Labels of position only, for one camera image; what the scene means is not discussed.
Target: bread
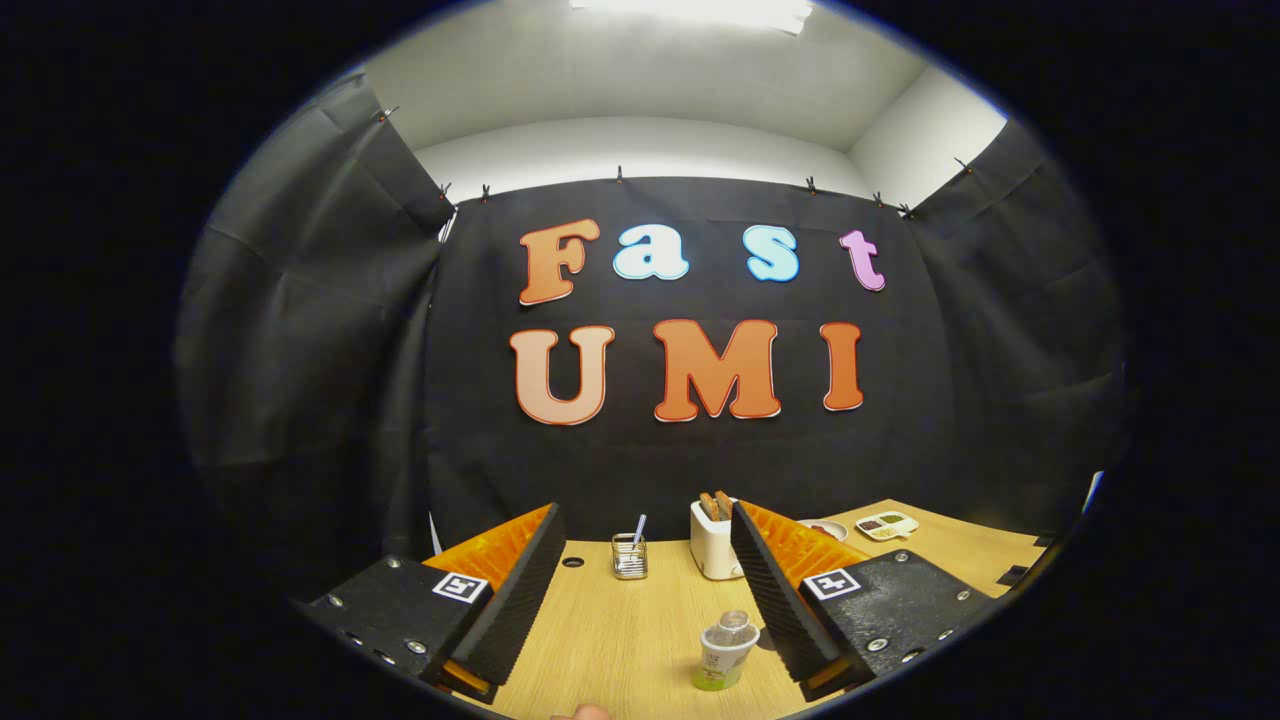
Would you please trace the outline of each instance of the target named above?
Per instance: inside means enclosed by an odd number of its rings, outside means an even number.
[[[716,503],[721,509],[721,519],[732,520],[733,519],[733,501],[724,495],[724,491],[716,491]]]
[[[714,500],[712,500],[712,496],[709,496],[709,495],[707,495],[704,492],[704,493],[701,493],[701,495],[698,496],[698,500],[701,501],[701,503],[703,503],[703,512],[705,512],[707,516],[710,518],[712,523],[718,523],[719,519],[721,519],[719,518],[719,505]]]

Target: light blue letter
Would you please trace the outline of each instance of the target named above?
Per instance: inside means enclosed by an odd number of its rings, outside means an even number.
[[[787,228],[751,225],[742,233],[742,245],[755,255],[746,260],[746,269],[758,281],[785,283],[800,272],[800,259],[792,252],[796,238]]]
[[[648,238],[649,242],[640,243]],[[667,225],[636,225],[618,237],[625,245],[613,258],[613,270],[628,281],[658,275],[673,281],[689,272],[680,255],[680,233]]]

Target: metal pen holder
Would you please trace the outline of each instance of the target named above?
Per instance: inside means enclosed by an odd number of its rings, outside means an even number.
[[[635,533],[613,536],[613,577],[620,580],[639,580],[649,577],[649,550],[644,536],[636,541]]]

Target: table surface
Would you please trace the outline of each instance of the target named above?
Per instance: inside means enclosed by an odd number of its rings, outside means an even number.
[[[905,538],[876,542],[854,528],[867,515],[901,510],[920,523]],[[845,542],[872,556],[910,548],[989,596],[1009,591],[996,580],[1010,565],[1030,566],[1044,551],[1036,536],[964,523],[884,500],[829,515],[849,528]],[[609,710],[614,720],[699,720],[783,717],[818,702],[805,702],[776,652],[753,648],[742,679],[727,691],[692,684],[701,659],[700,633],[726,610],[760,614],[746,580],[708,580],[689,552],[689,541],[649,543],[649,577],[613,577],[607,542],[568,541],[511,679],[498,689],[492,711],[517,720],[572,715],[582,702]],[[472,702],[463,696],[456,696]]]

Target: white toaster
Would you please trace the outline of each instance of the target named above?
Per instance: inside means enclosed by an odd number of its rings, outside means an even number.
[[[694,553],[698,569],[712,580],[742,577],[742,566],[728,543],[730,525],[730,520],[713,521],[708,518],[703,503],[696,500],[689,506],[689,551]]]

